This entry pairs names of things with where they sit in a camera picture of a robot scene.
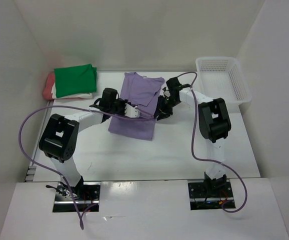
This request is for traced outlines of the cream white t shirt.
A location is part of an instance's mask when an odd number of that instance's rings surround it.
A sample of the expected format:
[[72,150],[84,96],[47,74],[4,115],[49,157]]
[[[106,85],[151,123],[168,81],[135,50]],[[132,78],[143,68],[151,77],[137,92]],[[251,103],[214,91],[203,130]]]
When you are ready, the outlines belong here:
[[72,95],[67,95],[63,97],[57,97],[56,96],[57,89],[56,89],[56,84],[54,83],[52,88],[51,88],[51,97],[52,99],[92,99],[93,95],[92,93],[78,93],[78,94],[72,94]]

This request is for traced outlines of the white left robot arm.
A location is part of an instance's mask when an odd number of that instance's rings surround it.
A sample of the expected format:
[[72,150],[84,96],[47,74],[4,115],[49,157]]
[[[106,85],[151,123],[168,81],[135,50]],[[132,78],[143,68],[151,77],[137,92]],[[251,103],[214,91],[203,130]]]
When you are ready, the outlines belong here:
[[51,115],[42,137],[39,149],[50,158],[57,172],[60,173],[61,186],[73,200],[78,200],[87,192],[82,175],[78,172],[74,152],[78,134],[94,125],[102,124],[112,116],[137,118],[140,116],[136,107],[127,100],[118,97],[113,88],[105,88],[101,98],[89,106],[70,115]]

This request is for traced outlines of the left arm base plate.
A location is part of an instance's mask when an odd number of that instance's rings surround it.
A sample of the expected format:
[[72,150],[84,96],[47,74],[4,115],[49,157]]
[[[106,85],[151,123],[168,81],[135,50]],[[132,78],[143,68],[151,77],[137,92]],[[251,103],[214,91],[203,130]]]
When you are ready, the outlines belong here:
[[[70,195],[69,190],[65,189],[61,182],[57,186],[46,185],[47,189],[55,190],[55,197],[53,203],[53,213],[69,213],[75,212],[74,201]],[[83,212],[98,212],[100,205],[100,182],[85,182],[85,192],[78,196],[76,193],[73,194],[77,208],[80,213]]]

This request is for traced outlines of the green t shirt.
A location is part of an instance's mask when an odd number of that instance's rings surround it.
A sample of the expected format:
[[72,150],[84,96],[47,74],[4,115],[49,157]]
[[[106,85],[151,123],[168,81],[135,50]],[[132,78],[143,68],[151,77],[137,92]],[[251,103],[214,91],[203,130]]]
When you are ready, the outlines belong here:
[[55,68],[54,75],[57,98],[97,91],[97,68],[92,64]]

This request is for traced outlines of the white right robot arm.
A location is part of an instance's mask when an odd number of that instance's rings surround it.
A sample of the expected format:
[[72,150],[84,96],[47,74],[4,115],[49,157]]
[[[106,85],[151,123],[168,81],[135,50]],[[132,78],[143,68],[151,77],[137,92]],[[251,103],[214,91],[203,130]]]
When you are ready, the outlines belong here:
[[185,103],[194,108],[194,125],[191,136],[191,150],[194,149],[196,129],[207,143],[207,158],[199,160],[213,165],[204,173],[203,190],[210,197],[216,196],[227,181],[224,167],[224,142],[232,129],[227,105],[223,98],[211,98],[196,91],[190,84],[181,84],[177,77],[170,78],[158,97],[154,117],[166,119],[173,115],[173,108]]

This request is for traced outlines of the red t shirt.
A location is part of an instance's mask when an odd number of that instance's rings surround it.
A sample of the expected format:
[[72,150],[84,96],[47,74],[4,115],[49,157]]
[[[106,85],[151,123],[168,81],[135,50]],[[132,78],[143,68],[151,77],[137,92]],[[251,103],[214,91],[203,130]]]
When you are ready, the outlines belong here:
[[43,98],[45,100],[54,100],[52,99],[52,94],[51,94],[51,90],[52,90],[52,86],[56,84],[56,77],[55,77],[55,73],[51,72],[48,74],[47,79],[46,79],[46,84],[45,84],[45,88],[43,90]]

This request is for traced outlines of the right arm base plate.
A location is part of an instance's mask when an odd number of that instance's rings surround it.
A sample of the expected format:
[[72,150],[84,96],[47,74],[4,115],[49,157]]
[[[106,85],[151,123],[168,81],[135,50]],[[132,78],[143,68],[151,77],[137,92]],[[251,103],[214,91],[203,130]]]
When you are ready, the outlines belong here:
[[224,204],[225,209],[235,209],[235,200],[231,183],[226,184],[212,193],[207,193],[207,189],[202,180],[189,181],[187,183],[190,210],[217,210],[222,208]]

